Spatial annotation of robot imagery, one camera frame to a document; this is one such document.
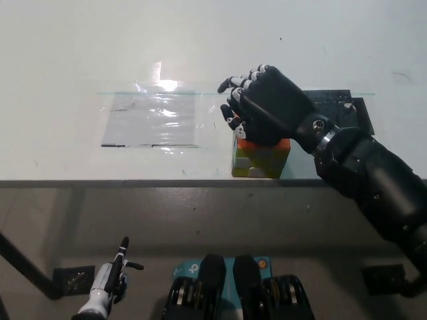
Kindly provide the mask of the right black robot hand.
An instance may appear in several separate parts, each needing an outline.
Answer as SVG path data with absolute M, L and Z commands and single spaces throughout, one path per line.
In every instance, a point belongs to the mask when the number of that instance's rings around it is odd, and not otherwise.
M 230 90 L 222 115 L 235 136 L 274 147 L 293 139 L 306 153 L 323 148 L 338 131 L 314 103 L 276 67 L 261 64 L 241 77 L 228 77 L 218 93 Z

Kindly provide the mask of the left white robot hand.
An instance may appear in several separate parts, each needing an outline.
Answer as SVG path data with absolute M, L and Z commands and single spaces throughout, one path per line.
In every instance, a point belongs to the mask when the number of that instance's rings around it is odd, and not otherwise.
M 127 273 L 122 269 L 129 267 L 144 270 L 139 263 L 128 261 L 125 256 L 129 246 L 129 237 L 124 237 L 112 262 L 104 263 L 89 291 L 89 300 L 72 319 L 108 319 L 113 304 L 124 299 L 128 287 Z

